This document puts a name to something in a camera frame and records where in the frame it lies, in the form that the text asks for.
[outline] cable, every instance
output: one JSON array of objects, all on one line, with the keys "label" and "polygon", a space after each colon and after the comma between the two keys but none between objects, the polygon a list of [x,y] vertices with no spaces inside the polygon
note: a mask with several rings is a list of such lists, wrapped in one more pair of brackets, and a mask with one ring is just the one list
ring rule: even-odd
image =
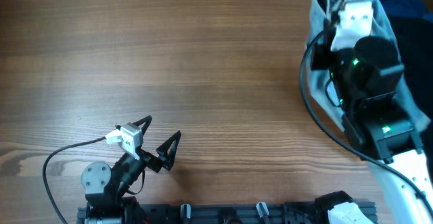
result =
[{"label": "cable", "polygon": [[421,190],[419,190],[419,188],[411,181],[409,180],[407,177],[405,177],[403,174],[401,174],[400,172],[398,172],[397,170],[393,169],[392,167],[377,161],[357,150],[355,150],[354,148],[348,146],[347,144],[345,144],[343,141],[341,141],[340,139],[338,139],[335,135],[333,135],[330,131],[328,131],[325,126],[323,125],[323,123],[320,121],[319,117],[313,112],[313,109],[311,108],[310,102],[308,101],[308,97],[307,97],[307,93],[306,93],[306,89],[305,89],[305,84],[304,84],[304,74],[305,74],[305,67],[307,64],[307,58],[311,52],[311,50],[313,49],[314,45],[319,41],[320,38],[324,37],[325,35],[331,33],[335,31],[335,27],[331,26],[330,28],[327,28],[325,30],[322,30],[307,46],[304,56],[302,57],[302,62],[300,64],[300,76],[299,76],[299,87],[300,87],[300,92],[301,92],[301,96],[302,96],[302,100],[304,102],[304,105],[306,107],[306,110],[308,111],[308,113],[310,114],[311,118],[313,118],[313,120],[315,121],[315,123],[317,124],[317,126],[328,136],[330,137],[332,140],[334,140],[337,144],[339,144],[341,147],[343,147],[344,149],[348,150],[349,152],[351,152],[352,154],[358,156],[359,158],[366,160],[372,164],[375,164],[378,167],[381,167],[384,170],[387,170],[388,172],[396,175],[397,177],[400,177],[400,179],[402,179],[404,182],[406,182],[409,186],[411,186],[413,188],[413,190],[416,193],[416,196],[422,200],[422,202],[424,203],[424,205],[427,208],[427,211],[430,214],[430,217],[433,218],[433,209],[430,206],[430,203],[427,200],[427,197],[425,194],[423,194],[421,192]]},{"label": "cable", "polygon": [[54,151],[53,153],[51,153],[47,159],[45,160],[44,164],[43,164],[43,168],[42,168],[42,178],[43,178],[43,184],[45,185],[45,190],[47,190],[47,194],[48,194],[48,198],[49,201],[51,201],[51,204],[53,205],[53,208],[55,210],[55,212],[57,213],[57,215],[59,216],[60,220],[62,221],[63,224],[68,224],[65,220],[65,218],[62,216],[62,214],[60,213],[59,208],[57,207],[57,204],[55,204],[55,201],[53,199],[53,195],[51,194],[51,191],[49,190],[49,186],[48,186],[48,181],[47,181],[47,165],[48,162],[51,158],[53,158],[53,156],[55,156],[57,153],[63,151],[63,150],[67,150],[70,148],[74,148],[74,147],[78,147],[78,146],[83,146],[83,145],[89,145],[91,143],[97,143],[99,141],[104,140],[105,137],[100,137],[99,139],[94,139],[92,141],[88,141],[88,142],[84,142],[84,143],[76,143],[76,144],[72,144],[72,145],[67,145],[65,147],[62,147],[56,151]]},{"label": "cable", "polygon": [[325,85],[325,95],[326,95],[326,98],[329,100],[329,102],[331,103],[331,105],[333,106],[333,107],[341,107],[341,104],[340,105],[335,105],[335,103],[332,101],[332,99],[331,99],[331,97],[329,96],[329,93],[327,92],[327,88],[329,87],[329,84],[332,82],[332,80],[331,79],[329,79],[327,82],[326,82],[326,85]]}]

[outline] dark blue fabric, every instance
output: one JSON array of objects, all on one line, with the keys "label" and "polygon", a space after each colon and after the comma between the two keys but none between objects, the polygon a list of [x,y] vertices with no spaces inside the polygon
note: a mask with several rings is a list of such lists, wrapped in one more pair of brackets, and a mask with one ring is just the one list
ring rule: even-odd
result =
[{"label": "dark blue fabric", "polygon": [[422,18],[427,8],[422,0],[380,0],[389,16]]}]

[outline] green light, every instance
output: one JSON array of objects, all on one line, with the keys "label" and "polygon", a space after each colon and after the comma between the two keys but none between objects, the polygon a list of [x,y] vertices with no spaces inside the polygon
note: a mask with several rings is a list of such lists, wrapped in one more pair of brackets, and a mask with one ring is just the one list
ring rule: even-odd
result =
[{"label": "green light", "polygon": [[389,126],[382,127],[382,132],[387,133],[389,131],[391,131],[391,128]]}]

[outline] wooden table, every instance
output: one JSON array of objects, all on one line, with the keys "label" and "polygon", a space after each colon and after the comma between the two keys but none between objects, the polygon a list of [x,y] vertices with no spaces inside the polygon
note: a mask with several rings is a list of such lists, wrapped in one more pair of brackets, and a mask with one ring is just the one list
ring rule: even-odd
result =
[{"label": "wooden table", "polygon": [[[390,223],[366,165],[302,105],[309,5],[0,0],[0,222],[59,223],[41,177],[47,155],[150,114],[145,150],[183,136],[172,171],[146,171],[142,204],[282,203],[343,189]],[[49,184],[70,223],[86,205],[82,170],[121,155],[103,142],[52,159]]]}]

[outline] black fabric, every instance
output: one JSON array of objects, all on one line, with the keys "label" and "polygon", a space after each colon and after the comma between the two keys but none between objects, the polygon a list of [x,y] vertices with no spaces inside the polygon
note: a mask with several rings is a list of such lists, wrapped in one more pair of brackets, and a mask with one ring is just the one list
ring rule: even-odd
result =
[{"label": "black fabric", "polygon": [[[407,86],[415,103],[433,118],[433,23],[421,18],[388,17],[405,65]],[[433,123],[421,134],[433,176]]]}]

